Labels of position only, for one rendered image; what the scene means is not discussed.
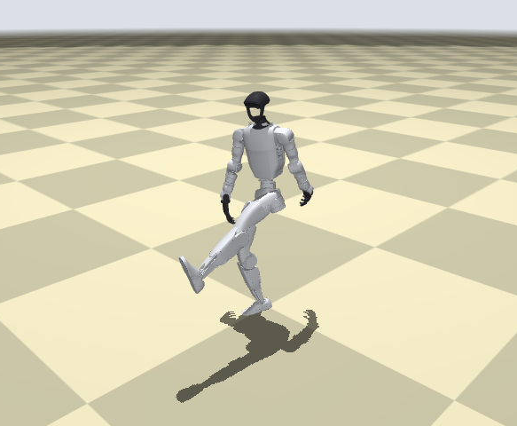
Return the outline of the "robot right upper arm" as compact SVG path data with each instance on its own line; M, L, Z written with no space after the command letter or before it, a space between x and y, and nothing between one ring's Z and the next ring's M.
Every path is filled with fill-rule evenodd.
M232 159L229 161L227 169L233 172L240 172L242 169L241 158L244 153L243 130L245 128L237 129L233 132L232 144Z

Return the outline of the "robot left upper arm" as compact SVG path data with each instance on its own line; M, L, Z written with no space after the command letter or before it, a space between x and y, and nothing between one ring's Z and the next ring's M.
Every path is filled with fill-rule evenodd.
M291 174L302 172L299 166L298 152L294 143L294 133L288 128L274 130L276 140L283 146L290 163L287 164Z

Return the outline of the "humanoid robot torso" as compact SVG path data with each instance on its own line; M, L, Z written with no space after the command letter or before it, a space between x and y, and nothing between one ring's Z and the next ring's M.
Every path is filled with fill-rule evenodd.
M276 182L272 180L282 174L286 162L285 150L274 135L274 130L280 127L273 122L272 125L263 123L262 126L269 126L256 130L254 125L256 123L246 126L242 136L249 166L254 176L261 181L260 189L255 191L255 198L274 190L281 194L280 189L276 188Z

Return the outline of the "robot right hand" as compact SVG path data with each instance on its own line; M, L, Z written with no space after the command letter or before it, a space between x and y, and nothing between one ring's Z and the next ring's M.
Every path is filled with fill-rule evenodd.
M232 220L233 217L230 216L229 214L229 206L228 206L228 203L230 203L230 200L229 200L229 195L228 194L224 194L223 195L223 199L221 200L221 203L223 204L223 213L225 214L226 218L227 218L227 221L231 224L235 224L235 220Z

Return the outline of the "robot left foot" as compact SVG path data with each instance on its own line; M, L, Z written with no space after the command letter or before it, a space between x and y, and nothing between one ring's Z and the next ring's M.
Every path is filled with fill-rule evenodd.
M204 281L201 280L202 276L200 278L200 270L189 264L183 256L179 257L179 261L191 283L192 289L196 294L198 294L205 286Z

